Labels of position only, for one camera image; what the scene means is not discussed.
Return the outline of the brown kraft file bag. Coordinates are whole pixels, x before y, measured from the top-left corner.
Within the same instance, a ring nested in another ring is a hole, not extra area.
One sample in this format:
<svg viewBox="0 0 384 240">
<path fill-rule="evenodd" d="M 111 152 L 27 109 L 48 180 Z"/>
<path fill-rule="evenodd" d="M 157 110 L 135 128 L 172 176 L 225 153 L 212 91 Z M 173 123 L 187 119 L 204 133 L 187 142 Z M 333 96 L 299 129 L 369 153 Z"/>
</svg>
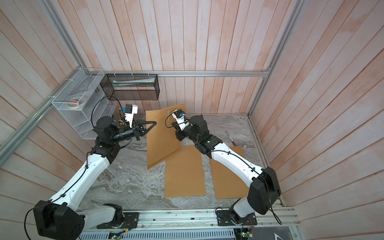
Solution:
<svg viewBox="0 0 384 240">
<path fill-rule="evenodd" d="M 172 117 L 172 113 L 177 110 L 185 111 L 186 104 L 146 112 L 148 122 L 157 122 L 156 126 L 147 134 L 148 170 L 180 149 L 181 142 L 177 139 L 176 130 L 172 126 L 172 123 L 176 121 Z"/>
</svg>

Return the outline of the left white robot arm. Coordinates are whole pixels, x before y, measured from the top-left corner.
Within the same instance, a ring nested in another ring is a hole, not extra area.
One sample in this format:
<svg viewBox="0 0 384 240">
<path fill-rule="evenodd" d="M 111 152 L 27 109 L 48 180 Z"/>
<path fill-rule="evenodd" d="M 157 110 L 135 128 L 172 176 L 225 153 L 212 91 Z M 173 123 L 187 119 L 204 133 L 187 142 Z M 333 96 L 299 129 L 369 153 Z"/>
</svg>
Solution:
<svg viewBox="0 0 384 240">
<path fill-rule="evenodd" d="M 127 126 L 115 122 L 112 117 L 100 118 L 94 132 L 96 144 L 87 154 L 83 166 L 67 184 L 48 201 L 39 201 L 31 210 L 34 213 L 38 234 L 54 240 L 75 240 L 87 229 L 109 225 L 119 229 L 125 222 L 122 207 L 104 204 L 92 210 L 77 212 L 79 205 L 99 175 L 108 168 L 122 149 L 120 142 L 145 136 L 155 121 L 136 121 Z"/>
</svg>

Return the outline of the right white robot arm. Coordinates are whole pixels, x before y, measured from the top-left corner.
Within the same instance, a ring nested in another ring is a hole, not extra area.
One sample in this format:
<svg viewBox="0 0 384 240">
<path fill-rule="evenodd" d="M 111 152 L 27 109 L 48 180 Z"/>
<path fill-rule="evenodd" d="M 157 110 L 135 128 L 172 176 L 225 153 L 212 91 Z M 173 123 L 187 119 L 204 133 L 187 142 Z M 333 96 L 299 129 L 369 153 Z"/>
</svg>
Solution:
<svg viewBox="0 0 384 240">
<path fill-rule="evenodd" d="M 223 166 L 217 170 L 222 185 L 215 190 L 233 198 L 240 189 L 247 194 L 228 210 L 217 213 L 219 225 L 241 225 L 254 213 L 265 215 L 281 195 L 276 172 L 246 160 L 209 132 L 202 115 L 186 118 L 179 109 L 156 119 L 147 137 L 147 165 L 166 163 L 165 197 L 202 196 L 206 193 L 202 156 Z"/>
</svg>

